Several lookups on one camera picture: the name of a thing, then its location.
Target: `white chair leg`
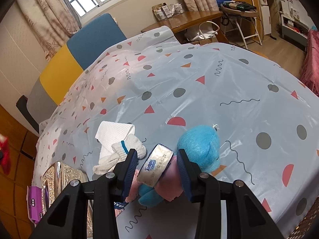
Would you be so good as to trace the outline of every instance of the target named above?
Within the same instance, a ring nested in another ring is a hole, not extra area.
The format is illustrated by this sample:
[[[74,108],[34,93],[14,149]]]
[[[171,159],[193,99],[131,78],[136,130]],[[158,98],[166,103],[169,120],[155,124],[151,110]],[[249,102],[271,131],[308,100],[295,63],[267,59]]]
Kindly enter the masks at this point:
[[[238,30],[239,30],[239,32],[240,32],[241,38],[242,38],[242,40],[243,40],[243,42],[244,42],[244,44],[245,44],[245,48],[248,49],[247,44],[246,44],[246,40],[245,40],[245,38],[244,38],[244,35],[242,34],[242,31],[241,31],[241,28],[240,28],[240,26],[239,26],[239,24],[238,24],[237,19],[235,19],[235,22],[236,22],[237,28],[238,28]]]
[[[255,32],[257,34],[257,37],[258,37],[258,40],[259,40],[259,44],[262,46],[262,43],[261,43],[261,40],[260,40],[260,36],[259,36],[258,30],[257,30],[256,23],[254,22],[254,20],[252,18],[250,18],[250,20],[251,20],[251,22],[253,23],[253,25],[255,27]]]

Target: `black armrest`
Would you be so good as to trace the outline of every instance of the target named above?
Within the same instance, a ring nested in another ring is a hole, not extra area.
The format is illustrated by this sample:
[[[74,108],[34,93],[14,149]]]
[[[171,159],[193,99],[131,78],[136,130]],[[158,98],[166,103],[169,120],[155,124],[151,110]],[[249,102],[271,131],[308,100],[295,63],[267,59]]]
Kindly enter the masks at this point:
[[[27,101],[28,98],[22,95],[20,99],[18,99],[16,106],[21,114],[25,117],[25,119],[30,123],[30,125],[39,133],[39,124],[34,120],[31,114],[27,109]]]

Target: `desk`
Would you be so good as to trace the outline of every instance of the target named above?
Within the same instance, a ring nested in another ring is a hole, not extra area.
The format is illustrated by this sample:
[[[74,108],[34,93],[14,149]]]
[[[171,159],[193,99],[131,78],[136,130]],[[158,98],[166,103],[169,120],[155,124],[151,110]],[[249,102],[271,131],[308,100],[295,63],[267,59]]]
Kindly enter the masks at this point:
[[[146,32],[151,29],[159,28],[161,26],[167,26],[169,27],[174,34],[185,30],[191,26],[194,26],[196,24],[200,24],[206,21],[213,21],[218,26],[221,25],[221,16],[222,12],[220,11],[192,11],[192,12],[184,12],[182,14],[178,14],[176,16],[173,16],[171,18],[168,18],[167,20],[162,20],[159,22],[156,22],[147,28],[144,28],[141,30],[141,32]],[[219,31],[216,35],[216,38],[218,42],[222,43],[229,43],[228,39],[224,36],[224,34]]]

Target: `purple box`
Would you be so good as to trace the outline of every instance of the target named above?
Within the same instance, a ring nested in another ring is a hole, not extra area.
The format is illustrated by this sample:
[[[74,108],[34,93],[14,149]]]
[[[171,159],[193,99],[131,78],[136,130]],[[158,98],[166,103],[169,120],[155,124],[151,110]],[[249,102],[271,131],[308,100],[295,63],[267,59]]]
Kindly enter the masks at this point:
[[[41,188],[28,186],[27,189],[28,216],[33,224],[39,223],[42,213]]]

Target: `cabinet door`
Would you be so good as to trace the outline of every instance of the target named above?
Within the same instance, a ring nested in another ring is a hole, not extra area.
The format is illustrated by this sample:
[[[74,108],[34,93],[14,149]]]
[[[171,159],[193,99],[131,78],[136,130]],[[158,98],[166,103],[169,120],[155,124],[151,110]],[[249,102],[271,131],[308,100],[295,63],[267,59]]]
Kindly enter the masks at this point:
[[[263,25],[264,25],[265,35],[271,34],[272,33],[272,25],[271,25],[271,20],[270,20],[269,7],[262,5],[261,12],[263,14]]]

